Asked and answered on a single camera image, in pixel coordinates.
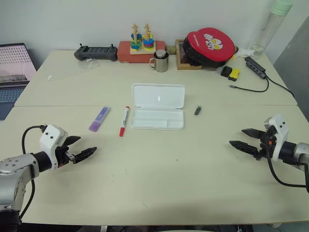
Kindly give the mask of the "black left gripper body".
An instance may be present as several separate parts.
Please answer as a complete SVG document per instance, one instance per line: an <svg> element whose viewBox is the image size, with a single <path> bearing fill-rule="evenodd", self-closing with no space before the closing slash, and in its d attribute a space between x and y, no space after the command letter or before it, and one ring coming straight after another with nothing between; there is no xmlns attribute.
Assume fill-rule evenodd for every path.
<svg viewBox="0 0 309 232"><path fill-rule="evenodd" d="M76 163L75 156L69 152L68 145L57 147L55 150L55 155L58 168L68 164L69 162L72 162L73 164Z"/></svg>

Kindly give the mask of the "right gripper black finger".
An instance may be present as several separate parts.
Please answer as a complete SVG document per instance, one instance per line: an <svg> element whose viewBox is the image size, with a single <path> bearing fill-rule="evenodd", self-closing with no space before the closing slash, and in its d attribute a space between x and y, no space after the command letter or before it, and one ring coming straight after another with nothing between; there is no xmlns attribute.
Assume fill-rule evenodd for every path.
<svg viewBox="0 0 309 232"><path fill-rule="evenodd" d="M260 130L249 128L249 129L242 129L241 131L244 134L246 134L246 135L248 135L252 138L255 138L255 139L260 139L262 137L262 131L260 131Z"/></svg>
<svg viewBox="0 0 309 232"><path fill-rule="evenodd" d="M241 141L229 141L229 143L237 150L252 155L254 158L259 158L259 151L256 147L251 146Z"/></svg>

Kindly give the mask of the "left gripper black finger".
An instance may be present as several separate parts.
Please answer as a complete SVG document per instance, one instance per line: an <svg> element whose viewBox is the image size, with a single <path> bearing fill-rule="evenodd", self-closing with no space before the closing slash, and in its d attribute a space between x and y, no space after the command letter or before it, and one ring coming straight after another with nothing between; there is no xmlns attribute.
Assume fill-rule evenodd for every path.
<svg viewBox="0 0 309 232"><path fill-rule="evenodd" d="M83 151L81 151L79 154L77 155L73 155L73 164L77 164L87 158L89 158L90 156L92 156L97 150L97 147L91 147L91 148L87 148Z"/></svg>
<svg viewBox="0 0 309 232"><path fill-rule="evenodd" d="M63 145L64 145L64 146L72 145L73 143L77 142L77 141L80 140L80 139L81 139L80 136L68 136L68 137L65 139Z"/></svg>

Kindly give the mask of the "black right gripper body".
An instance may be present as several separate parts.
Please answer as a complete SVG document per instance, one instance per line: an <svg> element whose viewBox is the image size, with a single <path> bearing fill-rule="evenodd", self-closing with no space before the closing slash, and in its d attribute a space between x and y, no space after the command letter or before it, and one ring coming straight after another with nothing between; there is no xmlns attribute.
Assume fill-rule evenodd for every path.
<svg viewBox="0 0 309 232"><path fill-rule="evenodd" d="M269 155L272 158L273 147L276 144L275 138L276 129L274 127L270 127L266 132L261 130L256 130L255 137L260 140L261 150L258 151L256 160L260 160L261 158L267 158Z"/></svg>

